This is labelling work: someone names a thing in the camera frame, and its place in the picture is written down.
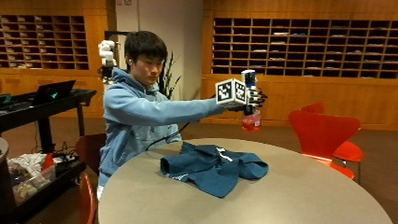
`wooden shelf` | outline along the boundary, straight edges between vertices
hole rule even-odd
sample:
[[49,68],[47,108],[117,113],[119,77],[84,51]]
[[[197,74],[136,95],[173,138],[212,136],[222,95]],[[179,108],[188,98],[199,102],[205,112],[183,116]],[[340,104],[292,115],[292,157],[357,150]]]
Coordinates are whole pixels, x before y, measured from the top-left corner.
[[84,16],[0,16],[0,67],[88,70]]
[[213,19],[212,74],[398,78],[398,21]]

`young man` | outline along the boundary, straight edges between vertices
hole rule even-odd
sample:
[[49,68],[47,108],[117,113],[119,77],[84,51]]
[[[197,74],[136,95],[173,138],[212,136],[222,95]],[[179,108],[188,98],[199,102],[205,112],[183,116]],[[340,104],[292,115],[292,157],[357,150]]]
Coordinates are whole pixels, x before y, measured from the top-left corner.
[[159,92],[157,80],[167,59],[167,46],[160,37],[133,32],[124,42],[129,72],[113,68],[113,85],[104,93],[107,143],[101,148],[97,197],[108,178],[124,163],[151,147],[181,141],[180,135],[167,138],[185,123],[222,113],[216,99],[168,101]]

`hood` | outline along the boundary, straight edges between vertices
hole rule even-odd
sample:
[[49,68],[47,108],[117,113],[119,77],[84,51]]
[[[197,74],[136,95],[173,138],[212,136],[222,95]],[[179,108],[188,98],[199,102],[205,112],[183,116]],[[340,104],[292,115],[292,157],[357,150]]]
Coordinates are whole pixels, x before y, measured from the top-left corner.
[[125,83],[143,92],[156,92],[160,90],[159,83],[153,84],[149,90],[147,90],[143,84],[128,74],[128,71],[120,68],[112,69],[112,79],[115,83]]

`blue cloth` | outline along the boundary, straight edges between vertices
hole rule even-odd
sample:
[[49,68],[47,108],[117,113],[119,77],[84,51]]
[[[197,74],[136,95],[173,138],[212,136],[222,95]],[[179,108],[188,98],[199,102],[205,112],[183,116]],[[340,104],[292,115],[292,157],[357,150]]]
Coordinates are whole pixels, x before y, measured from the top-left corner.
[[183,143],[180,155],[161,158],[161,172],[181,182],[193,182],[200,190],[224,198],[237,178],[260,179],[269,165],[254,153],[233,152],[214,145]]

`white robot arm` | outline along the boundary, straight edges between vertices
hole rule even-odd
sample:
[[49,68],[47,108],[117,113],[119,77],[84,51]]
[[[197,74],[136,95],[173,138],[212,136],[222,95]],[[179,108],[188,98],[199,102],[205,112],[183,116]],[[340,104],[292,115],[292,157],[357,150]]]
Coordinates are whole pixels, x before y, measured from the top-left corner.
[[103,58],[103,66],[116,67],[116,60],[113,59],[115,42],[112,40],[104,40],[99,45],[100,57]]
[[99,45],[100,57],[103,58],[101,76],[103,83],[112,84],[112,68],[117,66],[113,58],[115,42],[112,40],[104,40]]

